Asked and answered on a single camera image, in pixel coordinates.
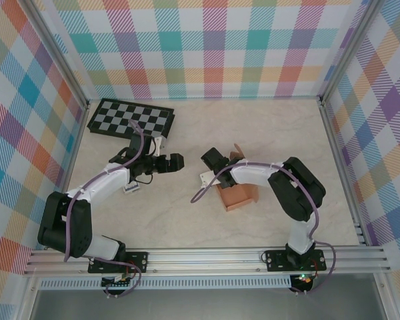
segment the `beige surface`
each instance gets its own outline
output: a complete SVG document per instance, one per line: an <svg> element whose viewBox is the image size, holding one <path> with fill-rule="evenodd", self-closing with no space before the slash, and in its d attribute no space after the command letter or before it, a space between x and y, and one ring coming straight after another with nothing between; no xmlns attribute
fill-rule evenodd
<svg viewBox="0 0 400 320"><path fill-rule="evenodd" d="M185 168L155 174L150 185L125 195L118 191L92 213L93 230L128 247L244 247L284 245L286 216L271 188L260 188L259 202L225 212L216 190L198 203L199 174L208 170L200 157L211 147L228 156L237 142L252 161L300 158L327 190L315 238L334 245L356 245L343 188L314 100L148 101L175 109L165 152L180 153ZM96 105L92 106L93 114ZM126 139L83 134L70 188L100 172Z"/></svg>

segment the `enclosure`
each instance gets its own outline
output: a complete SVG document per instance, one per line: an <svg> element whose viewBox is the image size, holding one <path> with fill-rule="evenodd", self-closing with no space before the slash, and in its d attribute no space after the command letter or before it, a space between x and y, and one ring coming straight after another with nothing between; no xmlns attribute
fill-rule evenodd
<svg viewBox="0 0 400 320"><path fill-rule="evenodd" d="M149 255L142 285L116 301L86 258L37 242L47 197L129 144L87 127L106 101L171 108L164 153L185 162L92 211L95 233ZM315 239L335 246L336 269L320 293L295 297L282 288L296 273L261 261L291 229L270 188L234 211L212 189L190 203L202 155L234 143L250 161L298 157L325 186ZM321 249L319 280L333 260ZM108 307L116 319L400 319L400 0L0 1L0 319Z"/></svg>

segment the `small brown box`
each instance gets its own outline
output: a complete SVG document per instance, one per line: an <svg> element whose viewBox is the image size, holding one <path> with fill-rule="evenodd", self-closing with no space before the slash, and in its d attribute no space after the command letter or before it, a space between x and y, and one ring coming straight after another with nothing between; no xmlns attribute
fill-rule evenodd
<svg viewBox="0 0 400 320"><path fill-rule="evenodd" d="M243 154L238 144L235 143L234 147L237 151L230 152L229 158L245 158L245 155ZM225 189L222 189L220 185L217 185L216 187L226 211L234 210L244 205L247 205L252 201L258 202L259 200L259 190L258 186L256 185L235 185L233 187Z"/></svg>

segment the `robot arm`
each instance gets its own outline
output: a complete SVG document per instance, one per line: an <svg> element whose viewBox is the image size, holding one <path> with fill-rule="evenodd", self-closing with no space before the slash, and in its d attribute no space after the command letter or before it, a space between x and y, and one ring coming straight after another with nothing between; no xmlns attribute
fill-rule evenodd
<svg viewBox="0 0 400 320"><path fill-rule="evenodd" d="M182 155L173 153L170 160L166 159L166 155L160 155L162 148L160 138L145 137L141 156L128 167L110 172L113 168L132 159L139 151L140 146L141 137L134 134L130 145L109 160L103 170L107 174L96 179L86 189L82 188L83 184L67 193L53 192L50 194L46 201L37 237L39 243L62 253L65 252L67 210L72 198L81 191L71 211L70 256L124 261L124 243L92 234L91 211L116 190L123 188L143 173L146 175L168 173L184 167Z"/></svg>
<svg viewBox="0 0 400 320"><path fill-rule="evenodd" d="M218 177L217 182L221 184L222 188L242 183L272 188L283 210L293 220L286 246L287 258L295 266L308 260L310 253L315 248L314 240L311 238L311 231L315 226L315 215L305 194L290 177L272 165L265 167L240 158L229 160L222 156L216 148L210 149L201 159L212 170L201 175L204 187L210 184L212 178L222 168L236 163L245 163L246 165L224 171ZM326 190L298 158L291 157L284 163L275 165L294 175L306 188L316 207L321 206Z"/></svg>

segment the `chessboard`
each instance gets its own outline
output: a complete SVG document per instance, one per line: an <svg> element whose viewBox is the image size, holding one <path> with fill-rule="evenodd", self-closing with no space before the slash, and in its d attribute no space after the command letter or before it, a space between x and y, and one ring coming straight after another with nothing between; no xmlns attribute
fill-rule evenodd
<svg viewBox="0 0 400 320"><path fill-rule="evenodd" d="M173 109L170 108L102 99L87 127L93 133L130 139L133 128L129 120L134 120L144 134L167 138L174 118Z"/></svg>

